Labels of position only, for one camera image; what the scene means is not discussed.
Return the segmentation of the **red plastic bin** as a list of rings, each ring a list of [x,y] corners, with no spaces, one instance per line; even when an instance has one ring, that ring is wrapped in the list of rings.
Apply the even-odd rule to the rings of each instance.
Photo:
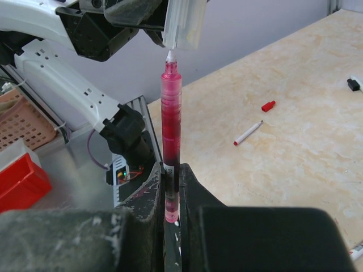
[[[18,139],[1,151],[1,212],[32,207],[52,190],[38,155]]]

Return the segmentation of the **dark red pen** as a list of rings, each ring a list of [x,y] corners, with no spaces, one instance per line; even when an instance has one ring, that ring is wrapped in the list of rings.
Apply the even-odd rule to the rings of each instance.
[[[175,52],[168,51],[161,75],[162,150],[165,181],[165,220],[179,217],[179,169],[182,120],[182,76]]]

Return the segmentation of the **pink plastic basket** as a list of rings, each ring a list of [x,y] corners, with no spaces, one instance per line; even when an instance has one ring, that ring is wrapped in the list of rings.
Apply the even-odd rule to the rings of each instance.
[[[1,149],[19,139],[31,150],[57,135],[53,125],[17,90],[1,95]]]

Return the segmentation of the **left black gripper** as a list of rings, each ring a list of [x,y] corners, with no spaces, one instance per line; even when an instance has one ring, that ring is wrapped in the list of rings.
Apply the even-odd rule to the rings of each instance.
[[[77,55],[106,61],[143,30],[160,47],[167,1],[76,1],[59,7]]]

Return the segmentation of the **white pen red end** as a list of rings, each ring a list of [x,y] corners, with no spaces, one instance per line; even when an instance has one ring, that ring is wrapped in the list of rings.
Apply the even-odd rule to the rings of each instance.
[[[249,137],[255,130],[257,130],[262,124],[263,124],[263,120],[261,120],[258,123],[255,123],[254,125],[252,125],[248,130],[246,130],[242,135],[240,135],[238,138],[236,138],[233,141],[233,145],[234,146],[238,146],[240,143],[242,143],[245,139],[247,139],[247,137]]]

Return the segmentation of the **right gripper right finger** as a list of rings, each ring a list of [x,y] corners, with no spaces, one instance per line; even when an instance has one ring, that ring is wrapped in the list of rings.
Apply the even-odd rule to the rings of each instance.
[[[228,207],[180,166],[183,271],[355,271],[333,218],[312,207]]]

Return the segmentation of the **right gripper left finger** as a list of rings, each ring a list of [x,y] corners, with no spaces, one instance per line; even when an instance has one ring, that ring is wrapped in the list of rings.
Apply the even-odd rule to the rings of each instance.
[[[163,271],[162,167],[110,210],[1,215],[2,271]]]

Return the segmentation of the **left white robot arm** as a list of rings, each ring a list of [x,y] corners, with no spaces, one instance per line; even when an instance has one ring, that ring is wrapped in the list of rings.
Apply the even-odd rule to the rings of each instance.
[[[141,114],[97,89],[48,42],[104,62],[139,30],[161,45],[166,9],[167,1],[2,1],[1,64],[41,80],[87,118],[112,153],[139,167],[153,155]]]

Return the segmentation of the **clear plastic pen cap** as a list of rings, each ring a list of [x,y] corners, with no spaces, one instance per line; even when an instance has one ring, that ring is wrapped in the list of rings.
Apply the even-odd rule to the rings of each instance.
[[[206,0],[168,2],[163,45],[168,49],[196,50],[206,10]]]

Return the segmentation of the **white pen red tip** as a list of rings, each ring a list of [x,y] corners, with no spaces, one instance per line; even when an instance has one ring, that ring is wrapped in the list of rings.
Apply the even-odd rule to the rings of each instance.
[[[360,257],[362,257],[362,251],[363,251],[363,241],[360,241],[352,249],[349,250],[349,256],[351,260],[357,261]]]

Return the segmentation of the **black capped marker pen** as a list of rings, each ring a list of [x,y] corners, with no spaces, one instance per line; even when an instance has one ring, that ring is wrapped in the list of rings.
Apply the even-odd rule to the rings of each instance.
[[[362,82],[355,76],[351,75],[347,79],[347,85],[351,89],[351,91],[361,91],[362,92]]]

